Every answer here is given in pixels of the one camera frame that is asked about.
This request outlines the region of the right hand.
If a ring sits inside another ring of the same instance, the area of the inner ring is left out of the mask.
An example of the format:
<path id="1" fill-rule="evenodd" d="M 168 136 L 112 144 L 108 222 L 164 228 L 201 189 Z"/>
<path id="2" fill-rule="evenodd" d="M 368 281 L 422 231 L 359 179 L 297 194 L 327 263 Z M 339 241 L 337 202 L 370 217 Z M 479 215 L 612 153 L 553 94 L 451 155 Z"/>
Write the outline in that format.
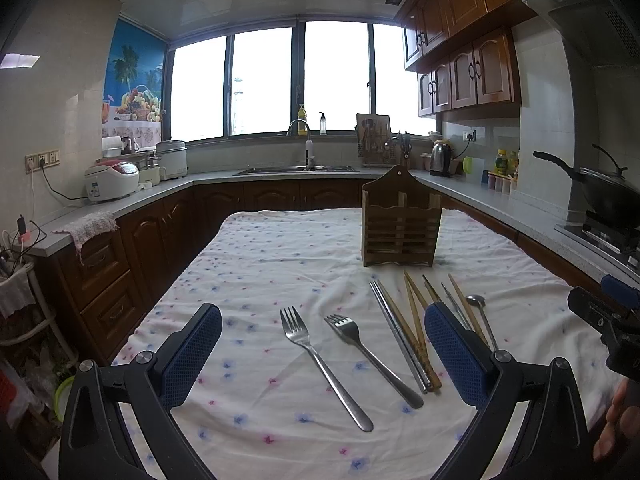
<path id="1" fill-rule="evenodd" d="M 605 426 L 593 447 L 593 460 L 611 456 L 616 446 L 634 440 L 639 434 L 639 384 L 624 378 L 605 414 Z"/>

